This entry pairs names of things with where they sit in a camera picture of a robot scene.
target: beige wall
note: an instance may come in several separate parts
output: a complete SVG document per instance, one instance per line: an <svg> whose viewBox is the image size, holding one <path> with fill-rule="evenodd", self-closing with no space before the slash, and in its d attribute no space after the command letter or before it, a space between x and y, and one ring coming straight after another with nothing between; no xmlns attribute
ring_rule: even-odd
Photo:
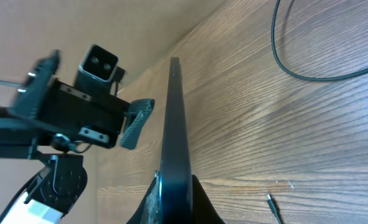
<svg viewBox="0 0 368 224"><path fill-rule="evenodd" d="M60 49L58 76L72 83L87 48L96 43L118 55L129 72L127 85L223 1L0 1L0 79L19 82L35 59ZM0 86L0 106L9 104L14 91ZM88 186L63 223L96 222L96 161L96 149L85 154ZM37 161L0 160L0 213L41 168Z"/></svg>

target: wooden table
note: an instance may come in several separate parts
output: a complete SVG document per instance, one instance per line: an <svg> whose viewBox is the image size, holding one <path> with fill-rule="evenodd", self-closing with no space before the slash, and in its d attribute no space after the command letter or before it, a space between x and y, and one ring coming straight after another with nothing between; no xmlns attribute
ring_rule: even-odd
<svg viewBox="0 0 368 224"><path fill-rule="evenodd" d="M314 77L368 67L368 0L282 1L284 64ZM228 1L119 97L154 98L137 149L99 151L98 220L125 223L159 168L170 57L182 64L192 171L226 223L368 223L368 74L287 75L274 0Z"/></svg>

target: wall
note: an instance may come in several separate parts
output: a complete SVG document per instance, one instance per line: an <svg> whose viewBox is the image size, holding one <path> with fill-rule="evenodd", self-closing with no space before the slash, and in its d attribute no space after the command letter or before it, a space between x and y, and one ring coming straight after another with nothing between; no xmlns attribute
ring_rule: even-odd
<svg viewBox="0 0 368 224"><path fill-rule="evenodd" d="M89 45L118 55L135 80L223 0L0 1L0 79L20 82L52 49L62 51L59 79L72 83ZM15 89L0 86L0 106ZM96 222L97 150L85 154L89 182L63 223ZM42 168L37 161L0 160L0 213L17 189Z"/></svg>

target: wood grain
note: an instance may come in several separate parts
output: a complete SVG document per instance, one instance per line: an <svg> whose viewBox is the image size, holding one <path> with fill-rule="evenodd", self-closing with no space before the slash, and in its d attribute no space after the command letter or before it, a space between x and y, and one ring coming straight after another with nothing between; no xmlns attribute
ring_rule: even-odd
<svg viewBox="0 0 368 224"><path fill-rule="evenodd" d="M226 223L368 223L368 74L290 77L271 53L268 1L228 1L120 97L156 99L133 151L99 152L100 223L124 223L159 168L171 56L182 64L192 171ZM368 67L368 0L282 1L278 53L294 72Z"/></svg>

